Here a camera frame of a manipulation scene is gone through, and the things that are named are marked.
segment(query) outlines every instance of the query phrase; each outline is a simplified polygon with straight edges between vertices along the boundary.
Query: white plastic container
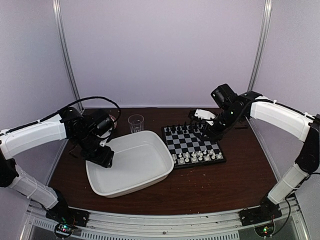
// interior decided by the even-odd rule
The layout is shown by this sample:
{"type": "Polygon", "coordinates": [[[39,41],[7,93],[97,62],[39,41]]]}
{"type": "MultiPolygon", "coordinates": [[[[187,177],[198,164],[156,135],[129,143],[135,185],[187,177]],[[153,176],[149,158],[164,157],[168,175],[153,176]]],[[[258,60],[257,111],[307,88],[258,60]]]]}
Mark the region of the white plastic container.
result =
{"type": "Polygon", "coordinates": [[[140,131],[111,140],[112,167],[86,161],[92,190],[106,198],[129,194],[164,180],[174,168],[172,156],[152,131],[140,131]]]}

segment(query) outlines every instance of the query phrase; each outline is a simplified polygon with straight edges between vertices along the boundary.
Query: dark brown tabletop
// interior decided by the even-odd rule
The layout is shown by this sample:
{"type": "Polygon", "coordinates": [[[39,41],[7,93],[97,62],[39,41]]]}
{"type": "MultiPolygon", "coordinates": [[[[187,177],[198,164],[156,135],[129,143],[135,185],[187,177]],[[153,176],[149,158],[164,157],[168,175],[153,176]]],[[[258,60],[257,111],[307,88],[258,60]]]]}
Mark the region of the dark brown tabletop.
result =
{"type": "MultiPolygon", "coordinates": [[[[162,138],[161,127],[189,122],[191,108],[125,108],[115,136],[130,133],[128,117],[144,116],[144,129],[162,138]]],[[[177,215],[214,213],[259,205],[276,179],[253,131],[232,129],[220,141],[226,163],[174,169],[169,176],[145,189],[106,198],[93,192],[86,163],[68,154],[68,143],[50,186],[62,192],[71,207],[118,214],[177,215]]],[[[74,152],[80,156],[80,148],[74,152]]]]}

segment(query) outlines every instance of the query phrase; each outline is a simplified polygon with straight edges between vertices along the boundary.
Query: robotic arm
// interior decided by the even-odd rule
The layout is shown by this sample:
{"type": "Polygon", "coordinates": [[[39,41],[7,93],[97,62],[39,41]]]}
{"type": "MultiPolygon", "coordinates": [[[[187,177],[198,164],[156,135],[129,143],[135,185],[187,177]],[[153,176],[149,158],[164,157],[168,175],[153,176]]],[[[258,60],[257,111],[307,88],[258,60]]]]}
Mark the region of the robotic arm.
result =
{"type": "Polygon", "coordinates": [[[218,86],[211,96],[223,109],[221,113],[214,115],[209,111],[197,109],[191,111],[189,116],[192,120],[205,120],[207,124],[204,134],[214,141],[221,140],[239,120],[254,118],[281,128],[304,142],[293,166],[260,201],[261,207],[255,212],[240,212],[244,226],[256,224],[257,219],[260,219],[260,222],[270,220],[270,217],[275,215],[278,204],[319,167],[320,115],[311,116],[299,112],[254,91],[237,95],[227,84],[218,86]]]}
{"type": "Polygon", "coordinates": [[[114,121],[105,111],[82,115],[74,107],[64,107],[44,119],[0,131],[0,187],[9,187],[40,203],[48,218],[59,223],[85,226],[88,212],[69,208],[58,190],[45,186],[24,172],[16,164],[14,156],[48,142],[69,139],[81,147],[84,160],[110,168],[114,151],[103,140],[110,141],[111,134],[107,139],[100,137],[109,130],[111,133],[114,130],[114,121]]]}

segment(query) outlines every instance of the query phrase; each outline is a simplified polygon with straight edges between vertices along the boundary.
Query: clear glass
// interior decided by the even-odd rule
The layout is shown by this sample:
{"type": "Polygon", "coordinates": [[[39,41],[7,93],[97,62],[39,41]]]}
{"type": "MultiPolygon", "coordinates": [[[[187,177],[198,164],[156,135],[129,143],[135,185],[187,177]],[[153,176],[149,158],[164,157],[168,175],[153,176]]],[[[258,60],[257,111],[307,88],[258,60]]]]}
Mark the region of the clear glass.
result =
{"type": "Polygon", "coordinates": [[[137,133],[144,130],[145,118],[139,114],[132,115],[128,118],[131,133],[137,133]]]}

